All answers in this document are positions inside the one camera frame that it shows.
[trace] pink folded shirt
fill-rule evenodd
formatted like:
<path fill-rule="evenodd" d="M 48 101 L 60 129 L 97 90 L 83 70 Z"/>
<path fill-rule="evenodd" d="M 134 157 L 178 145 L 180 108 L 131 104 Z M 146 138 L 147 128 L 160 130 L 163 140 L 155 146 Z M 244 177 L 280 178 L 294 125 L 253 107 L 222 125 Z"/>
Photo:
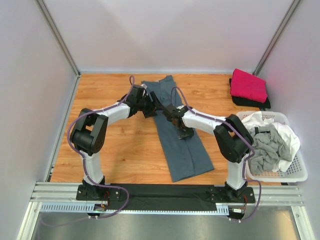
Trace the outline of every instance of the pink folded shirt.
<path fill-rule="evenodd" d="M 245 71 L 235 69 L 232 74 L 230 94 L 234 97 L 264 103 L 267 99 L 266 81 Z"/>

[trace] wooden floor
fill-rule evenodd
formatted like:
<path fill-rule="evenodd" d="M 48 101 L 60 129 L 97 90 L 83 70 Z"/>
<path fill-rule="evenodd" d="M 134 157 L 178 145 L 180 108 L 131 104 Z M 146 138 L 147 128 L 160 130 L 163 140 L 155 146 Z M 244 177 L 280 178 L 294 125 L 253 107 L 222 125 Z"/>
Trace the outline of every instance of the wooden floor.
<path fill-rule="evenodd" d="M 83 74 L 73 102 L 68 126 L 81 109 L 100 109 L 114 104 L 130 88 L 129 74 Z M 156 81 L 165 74 L 136 74 L 136 84 Z M 174 74 L 188 103 L 195 109 L 216 116 L 229 116 L 239 111 L 258 110 L 236 106 L 230 96 L 228 74 Z M 223 184 L 227 178 L 227 161 L 221 155 L 216 139 L 197 131 L 215 170 L 175 184 Z M 141 112 L 107 128 L 100 152 L 101 168 L 107 183 L 172 184 L 167 162 L 152 118 Z M 69 147 L 64 134 L 51 182 L 81 182 L 81 158 Z"/>

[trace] plastic basket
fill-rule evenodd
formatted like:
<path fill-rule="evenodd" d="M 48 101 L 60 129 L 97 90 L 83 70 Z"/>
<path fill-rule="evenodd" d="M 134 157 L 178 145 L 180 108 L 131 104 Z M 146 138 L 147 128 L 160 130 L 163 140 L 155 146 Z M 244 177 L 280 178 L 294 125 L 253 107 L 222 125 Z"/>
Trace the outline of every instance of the plastic basket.
<path fill-rule="evenodd" d="M 240 111 L 236 115 L 242 120 L 254 111 Z M 262 111 L 262 119 L 274 119 L 275 122 L 286 124 L 290 126 L 288 118 L 280 113 L 273 111 Z M 251 179 L 263 181 L 263 182 L 278 182 L 278 183 L 295 183 L 303 182 L 307 180 L 308 173 L 301 156 L 300 151 L 298 151 L 286 172 L 283 171 L 265 171 L 262 174 L 251 174 L 249 165 L 246 165 L 246 175 Z"/>

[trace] garment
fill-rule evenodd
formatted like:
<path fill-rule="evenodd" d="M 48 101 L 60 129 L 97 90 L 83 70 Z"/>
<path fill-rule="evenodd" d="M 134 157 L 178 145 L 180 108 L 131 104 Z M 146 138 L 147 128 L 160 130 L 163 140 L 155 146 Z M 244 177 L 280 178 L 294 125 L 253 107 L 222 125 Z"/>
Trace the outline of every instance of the garment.
<path fill-rule="evenodd" d="M 266 102 L 266 81 L 250 73 L 235 69 L 232 74 L 230 94 L 259 103 Z"/>
<path fill-rule="evenodd" d="M 264 103 L 258 102 L 258 101 L 253 101 L 250 99 L 246 99 L 244 97 L 240 96 L 231 96 L 232 102 L 236 104 L 237 106 L 246 106 L 246 107 L 255 107 L 255 108 L 260 108 L 260 109 L 270 109 L 271 104 L 269 101 L 269 98 L 266 98 Z"/>
<path fill-rule="evenodd" d="M 272 124 L 275 127 L 278 134 L 290 149 L 290 161 L 280 158 L 278 164 L 274 166 L 272 171 L 277 172 L 280 170 L 286 172 L 300 148 L 300 140 L 294 131 L 286 124 L 275 122 L 273 118 L 263 119 L 261 111 L 256 111 L 245 117 L 242 119 L 242 123 L 248 130 L 251 130 L 254 127 L 268 126 L 269 124 Z"/>
<path fill-rule="evenodd" d="M 160 102 L 166 107 L 171 103 L 171 89 L 176 86 L 171 75 L 160 81 L 143 81 L 148 93 L 154 91 Z M 176 107 L 183 105 L 177 91 L 173 92 Z M 211 171 L 214 166 L 197 133 L 193 137 L 179 139 L 181 132 L 157 111 L 154 117 L 161 146 L 169 167 L 173 182 Z"/>
<path fill-rule="evenodd" d="M 271 172 L 280 159 L 291 162 L 291 152 L 274 125 L 256 126 L 248 130 L 253 138 L 255 155 L 249 159 L 250 172 Z"/>

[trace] gray trousers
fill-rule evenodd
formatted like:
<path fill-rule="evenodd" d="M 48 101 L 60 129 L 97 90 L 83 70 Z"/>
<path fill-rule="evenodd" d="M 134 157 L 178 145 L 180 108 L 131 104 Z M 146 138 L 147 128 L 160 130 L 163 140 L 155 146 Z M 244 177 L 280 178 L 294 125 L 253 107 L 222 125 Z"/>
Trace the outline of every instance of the gray trousers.
<path fill-rule="evenodd" d="M 171 103 L 171 89 L 176 86 L 171 75 L 160 81 L 143 81 L 142 83 L 147 86 L 148 93 L 154 91 L 165 107 Z M 172 98 L 176 107 L 183 105 L 177 91 L 174 91 Z M 162 111 L 157 111 L 154 121 L 173 182 L 214 169 L 209 155 L 196 132 L 193 137 L 179 139 L 180 133 L 178 129 L 167 121 Z"/>

